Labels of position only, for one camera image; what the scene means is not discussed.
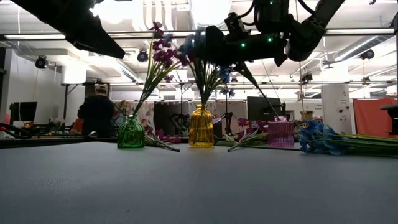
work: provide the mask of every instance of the gray table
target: gray table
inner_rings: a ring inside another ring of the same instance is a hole
[[[100,142],[0,149],[0,223],[398,223],[398,161]]]

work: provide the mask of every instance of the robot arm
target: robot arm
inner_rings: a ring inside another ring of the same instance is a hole
[[[226,37],[215,26],[206,28],[206,46],[197,48],[200,56],[221,66],[265,58],[274,58],[277,66],[287,58],[306,60],[344,0],[320,0],[314,11],[303,0],[298,2],[311,13],[302,23],[289,14],[289,0],[253,0],[248,12],[241,16],[232,12],[225,19]],[[255,25],[261,33],[257,35],[249,35],[241,20],[253,8],[254,22],[247,25]]]
[[[295,62],[306,60],[323,37],[326,26],[344,0],[320,0],[313,14],[299,23],[292,21],[286,54]]]

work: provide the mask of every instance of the blue hydrangea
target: blue hydrangea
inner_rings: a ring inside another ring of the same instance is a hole
[[[308,124],[307,128],[301,129],[300,133],[300,150],[305,153],[319,153],[319,154],[333,154],[342,155],[344,149],[329,140],[337,137],[337,133],[333,128],[327,126],[325,128],[323,123],[318,121],[305,121]]]

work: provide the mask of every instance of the ceiling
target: ceiling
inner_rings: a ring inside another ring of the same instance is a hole
[[[136,7],[131,7],[130,15],[135,16],[133,19],[124,19],[117,24],[112,24],[106,19],[101,20],[104,29],[108,32],[141,31],[142,26],[141,29],[138,30],[140,26],[137,28],[137,24],[143,24],[145,27],[145,22],[148,21],[147,15],[149,13],[147,8],[150,6],[152,9],[152,19],[149,19],[150,21],[154,21],[160,12],[162,23],[169,25],[167,29],[172,26],[174,30],[192,30],[193,23],[189,10],[190,6],[188,4],[192,1],[194,0],[143,0],[144,7],[141,7],[142,10],[139,10]],[[168,17],[168,19],[166,18],[168,11],[165,8],[167,2],[171,3],[171,16]],[[306,0],[305,2],[312,9],[315,9],[318,1]],[[205,7],[208,15],[218,14],[220,11],[220,7],[214,5],[214,0],[203,0],[203,4],[208,4],[208,6]],[[230,11],[234,11],[237,14],[243,14],[249,9],[250,5],[251,1],[247,0],[232,1]],[[348,29],[387,27],[388,23],[391,22],[397,11],[398,4],[395,0],[377,0],[374,5],[369,5],[368,1],[366,0],[346,0],[346,2],[340,7],[339,11],[330,21],[328,28]],[[296,7],[295,1],[290,1],[289,12],[293,14],[294,17],[300,22],[310,15],[301,5]],[[252,22],[252,20],[253,14],[250,14],[243,19],[245,22]],[[13,4],[12,2],[5,0],[0,2],[0,34],[37,34],[54,32],[56,31],[53,28],[40,22],[33,15],[29,14],[23,9],[20,9],[19,6]],[[284,62],[282,66],[277,67],[272,59],[265,59],[248,63],[248,66],[252,73],[256,76],[257,81],[268,81],[269,79],[275,82],[287,82],[291,80],[299,81],[300,65],[302,67],[302,73],[311,72],[313,79],[317,81],[360,81],[364,74],[371,75],[371,80],[392,80],[396,78],[395,69],[392,69],[396,66],[397,60],[395,37],[392,37],[389,40],[374,46],[372,50],[375,52],[375,57],[371,60],[362,61],[360,59],[351,58],[345,60],[344,62],[334,63],[332,65],[332,69],[325,69],[325,66],[322,65],[324,60],[330,60],[334,53],[349,47],[360,38],[362,37],[324,37],[319,43],[318,47],[315,49],[314,53],[311,54],[310,58],[301,63],[288,60]],[[15,43],[7,44],[9,44],[11,47],[15,47]],[[136,55],[139,49],[147,48],[145,40],[119,40],[118,44],[128,52],[128,56],[123,60],[122,66],[139,76],[139,78],[144,79],[146,75],[145,72],[147,64],[139,63],[136,60]],[[53,55],[49,58],[51,58],[54,62],[65,65],[71,60],[78,60],[81,63],[85,63],[89,66],[89,77],[99,77],[103,80],[108,80],[111,82],[126,81],[125,77],[123,77],[118,72],[118,69],[115,68],[118,67],[118,63],[115,61],[115,59],[98,58],[98,56],[92,54],[87,56],[86,52],[77,50],[64,40],[21,42],[20,48],[22,50],[21,55],[26,57],[36,57],[38,52],[42,52],[42,50],[61,52],[56,50],[66,49],[68,52],[66,56],[65,53],[60,55],[53,53]],[[382,72],[387,68],[391,69],[381,75],[378,74],[377,71]],[[174,73],[174,75],[175,77],[178,77],[176,78],[176,81],[190,80],[192,78],[190,72],[186,70],[181,70],[177,73]],[[244,81],[243,77],[240,76],[237,76],[237,79],[240,82]]]

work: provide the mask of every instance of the ceiling spotlight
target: ceiling spotlight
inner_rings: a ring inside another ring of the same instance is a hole
[[[46,60],[46,56],[39,56],[36,60],[35,66],[39,69],[46,69],[49,67],[49,62]]]
[[[303,85],[306,85],[306,84],[308,84],[309,81],[312,81],[312,73],[307,72],[301,78],[301,82]]]
[[[359,55],[359,58],[362,60],[372,59],[373,57],[374,57],[374,51],[372,49],[369,49]]]
[[[148,61],[148,53],[146,49],[142,49],[139,51],[137,60],[139,62],[147,62]]]
[[[363,78],[361,79],[361,81],[363,82],[362,85],[367,85],[366,82],[370,82],[371,79],[370,79],[369,77],[363,77]]]

